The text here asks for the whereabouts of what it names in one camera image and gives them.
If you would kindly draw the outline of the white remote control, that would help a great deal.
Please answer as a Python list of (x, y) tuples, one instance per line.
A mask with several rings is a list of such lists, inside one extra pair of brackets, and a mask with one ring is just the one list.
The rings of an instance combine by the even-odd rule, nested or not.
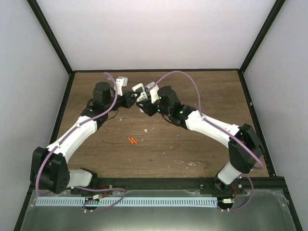
[(136, 100), (136, 103), (139, 103), (141, 101), (145, 101), (145, 100), (149, 99), (148, 96), (147, 96), (147, 92), (145, 90), (145, 87), (144, 87), (144, 85), (142, 83), (139, 83), (139, 84), (133, 86), (132, 90), (134, 92), (139, 93), (139, 96), (138, 96), (138, 98)]

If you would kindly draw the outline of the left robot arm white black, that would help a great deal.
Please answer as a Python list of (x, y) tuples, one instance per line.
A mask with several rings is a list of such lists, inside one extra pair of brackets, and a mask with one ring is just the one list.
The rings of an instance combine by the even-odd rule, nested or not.
[(146, 95), (142, 84), (134, 86), (132, 90), (123, 90), (127, 85), (126, 80), (125, 77), (117, 78), (113, 87), (107, 82), (97, 83), (93, 97), (76, 123), (46, 148), (34, 150), (30, 180), (36, 191), (45, 189), (59, 194), (66, 188), (81, 187), (87, 194), (94, 194), (98, 190), (93, 172), (86, 169), (69, 170), (67, 164), (79, 146), (108, 120), (110, 111), (130, 108)]

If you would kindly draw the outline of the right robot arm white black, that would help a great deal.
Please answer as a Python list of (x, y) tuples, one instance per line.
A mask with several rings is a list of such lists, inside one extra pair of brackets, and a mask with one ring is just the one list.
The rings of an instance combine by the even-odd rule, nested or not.
[(140, 93), (137, 106), (146, 115), (159, 113), (167, 122), (204, 134), (228, 148), (229, 161), (214, 177), (216, 192), (226, 193), (236, 178), (248, 174), (256, 163), (260, 163), (264, 146), (249, 124), (238, 126), (206, 116), (196, 108), (182, 104), (170, 86), (158, 88), (153, 83), (139, 84), (132, 90)]

